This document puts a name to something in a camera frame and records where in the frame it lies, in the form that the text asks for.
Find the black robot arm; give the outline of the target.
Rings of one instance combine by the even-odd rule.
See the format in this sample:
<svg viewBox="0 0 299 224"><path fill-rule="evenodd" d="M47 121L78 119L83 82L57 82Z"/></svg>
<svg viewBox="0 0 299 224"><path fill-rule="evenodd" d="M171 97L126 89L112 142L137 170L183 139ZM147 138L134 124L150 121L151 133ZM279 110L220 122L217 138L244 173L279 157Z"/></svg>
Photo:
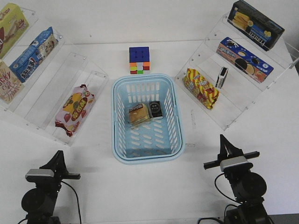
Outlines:
<svg viewBox="0 0 299 224"><path fill-rule="evenodd" d="M59 224L59 217L53 216L58 193L64 179L79 180L80 174L69 173L64 161L64 152L58 150L50 161L40 168L30 169L25 179L36 187L22 198L21 206L28 214L28 224Z"/></svg>
<svg viewBox="0 0 299 224"><path fill-rule="evenodd" d="M263 195L267 190L266 182L259 174L251 172L253 164L248 161L259 155L258 151L245 154L221 134L220 153L217 155L217 160L204 163L204 169L221 168L235 196L233 201L239 204L235 209L225 212L225 224L269 224L271 222L263 206Z"/></svg>

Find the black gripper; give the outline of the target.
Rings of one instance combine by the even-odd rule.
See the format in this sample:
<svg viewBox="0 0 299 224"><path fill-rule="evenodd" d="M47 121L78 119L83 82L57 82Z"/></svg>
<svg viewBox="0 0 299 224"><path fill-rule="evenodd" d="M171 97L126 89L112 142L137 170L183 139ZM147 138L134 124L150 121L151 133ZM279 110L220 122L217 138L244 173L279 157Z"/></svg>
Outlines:
<svg viewBox="0 0 299 224"><path fill-rule="evenodd" d="M50 182L51 187L58 187L62 180L79 180L81 175L79 173L69 173L64 169L64 153L58 150L48 163L41 166L40 169L50 169L53 171L53 179Z"/></svg>
<svg viewBox="0 0 299 224"><path fill-rule="evenodd" d="M220 153L217 156L216 161L204 163L204 169L210 169L215 167L221 168L220 176L225 176L229 180L237 180L237 178L244 176L251 172L253 164L248 159L259 157L260 152L254 151L244 154L243 151L234 145L232 145L226 137L220 135Z"/></svg>

